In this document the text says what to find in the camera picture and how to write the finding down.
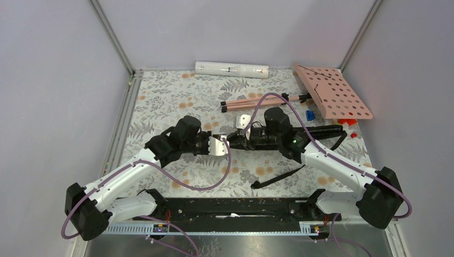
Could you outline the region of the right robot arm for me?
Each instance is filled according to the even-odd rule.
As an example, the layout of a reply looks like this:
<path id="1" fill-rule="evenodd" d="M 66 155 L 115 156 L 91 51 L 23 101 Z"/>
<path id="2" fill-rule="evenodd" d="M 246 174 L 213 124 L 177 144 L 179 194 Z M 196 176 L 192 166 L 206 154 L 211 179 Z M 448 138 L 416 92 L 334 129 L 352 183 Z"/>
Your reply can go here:
<path id="1" fill-rule="evenodd" d="M 311 219 L 319 221 L 327 214 L 360 216 L 370 225 L 385 229 L 404 202 L 402 188 L 396 173 L 383 167 L 376 170 L 339 155 L 320 141 L 311 139 L 311 132 L 304 127 L 294 127 L 279 107 L 264 113 L 265 125 L 252 123 L 249 115 L 239 116 L 238 129 L 227 136 L 231 148 L 244 150 L 277 150 L 282 156 L 306 167 L 316 168 L 337 179 L 351 190 L 331 192 L 318 190 L 315 200 L 307 206 Z"/>

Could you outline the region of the black racket bag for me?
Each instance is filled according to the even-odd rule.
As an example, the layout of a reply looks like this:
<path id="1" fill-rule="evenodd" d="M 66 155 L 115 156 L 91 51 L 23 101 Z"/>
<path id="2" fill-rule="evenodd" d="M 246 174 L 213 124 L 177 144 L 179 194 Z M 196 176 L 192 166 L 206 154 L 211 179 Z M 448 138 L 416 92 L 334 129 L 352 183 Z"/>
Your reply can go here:
<path id="1" fill-rule="evenodd" d="M 336 149 L 347 137 L 347 132 L 343 130 L 343 127 L 341 125 L 314 126 L 308 127 L 307 129 L 311 136 L 316 140 L 338 138 L 338 140 L 332 146 L 332 150 Z M 283 145 L 285 145 L 286 143 L 292 142 L 292 139 L 296 134 L 305 136 L 306 132 L 303 127 L 293 127 L 285 132 L 281 132 L 281 134 Z"/>

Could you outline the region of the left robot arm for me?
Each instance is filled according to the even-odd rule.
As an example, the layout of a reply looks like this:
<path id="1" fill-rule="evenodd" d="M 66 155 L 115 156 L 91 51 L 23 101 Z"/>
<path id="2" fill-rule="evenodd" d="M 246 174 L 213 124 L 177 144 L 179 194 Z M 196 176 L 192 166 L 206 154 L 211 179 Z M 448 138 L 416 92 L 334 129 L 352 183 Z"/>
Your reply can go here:
<path id="1" fill-rule="evenodd" d="M 151 193 L 142 192 L 130 197 L 122 194 L 152 171 L 163 171 L 183 154 L 208 155 L 211 140 L 211 133 L 202 131 L 198 119 L 184 116 L 175 126 L 153 136 L 114 171 L 85 186 L 72 184 L 66 191 L 66 219 L 61 236 L 64 239 L 80 236 L 89 241 L 108 226 L 124 220 L 147 215 L 160 220 L 166 213 L 166 206 Z"/>

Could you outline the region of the white shuttlecock tube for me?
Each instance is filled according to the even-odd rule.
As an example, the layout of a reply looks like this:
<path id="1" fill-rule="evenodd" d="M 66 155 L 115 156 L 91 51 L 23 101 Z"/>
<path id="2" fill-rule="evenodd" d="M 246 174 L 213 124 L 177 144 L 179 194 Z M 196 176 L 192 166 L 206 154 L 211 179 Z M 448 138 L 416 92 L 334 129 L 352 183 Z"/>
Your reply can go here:
<path id="1" fill-rule="evenodd" d="M 266 79 L 269 75 L 269 66 L 197 61 L 195 62 L 195 73 Z"/>

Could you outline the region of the pink music stand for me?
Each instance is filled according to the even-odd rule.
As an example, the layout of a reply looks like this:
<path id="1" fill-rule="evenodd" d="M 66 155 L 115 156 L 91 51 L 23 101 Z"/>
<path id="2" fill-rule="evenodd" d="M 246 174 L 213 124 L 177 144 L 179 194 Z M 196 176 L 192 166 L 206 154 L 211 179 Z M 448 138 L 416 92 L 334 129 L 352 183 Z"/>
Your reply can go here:
<path id="1" fill-rule="evenodd" d="M 274 106 L 289 102 L 305 102 L 313 100 L 325 119 L 372 119 L 373 114 L 352 89 L 342 73 L 334 67 L 302 66 L 294 64 L 294 71 L 302 81 L 307 93 L 301 95 L 278 96 L 264 98 L 262 104 Z"/>

